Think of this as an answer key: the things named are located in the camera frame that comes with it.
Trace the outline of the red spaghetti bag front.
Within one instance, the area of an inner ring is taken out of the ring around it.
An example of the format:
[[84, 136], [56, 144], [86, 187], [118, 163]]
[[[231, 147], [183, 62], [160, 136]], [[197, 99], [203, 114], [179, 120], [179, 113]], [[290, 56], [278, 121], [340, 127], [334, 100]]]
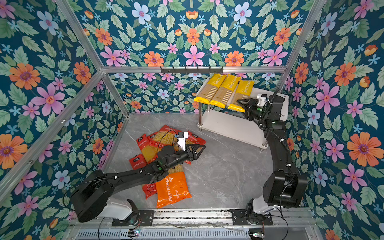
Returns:
[[156, 160], [158, 150], [150, 144], [151, 141], [146, 134], [140, 136], [136, 142], [148, 164]]

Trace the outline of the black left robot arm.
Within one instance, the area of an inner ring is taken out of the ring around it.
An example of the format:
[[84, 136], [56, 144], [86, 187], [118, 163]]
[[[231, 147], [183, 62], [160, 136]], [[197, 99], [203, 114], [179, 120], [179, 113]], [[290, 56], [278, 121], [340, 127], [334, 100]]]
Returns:
[[169, 175], [169, 170], [185, 161], [196, 161], [205, 150], [205, 145], [186, 145], [184, 150], [175, 151], [165, 146], [152, 163], [137, 170], [121, 173], [91, 173], [72, 192], [70, 201], [80, 223], [96, 217], [107, 217], [125, 221], [133, 213], [134, 204], [128, 200], [119, 203], [112, 195], [139, 185], [157, 183]]

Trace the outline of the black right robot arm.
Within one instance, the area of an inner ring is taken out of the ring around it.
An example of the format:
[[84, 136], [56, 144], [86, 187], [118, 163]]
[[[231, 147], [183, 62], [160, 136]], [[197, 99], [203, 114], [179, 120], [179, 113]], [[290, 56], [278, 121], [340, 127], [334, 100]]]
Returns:
[[245, 217], [251, 225], [270, 221], [274, 208], [299, 207], [308, 186], [307, 177], [300, 174], [288, 146], [286, 124], [281, 120], [284, 102], [281, 96], [269, 98], [266, 94], [237, 100], [245, 110], [244, 117], [263, 131], [273, 161], [273, 172], [264, 183], [262, 196], [247, 204]]

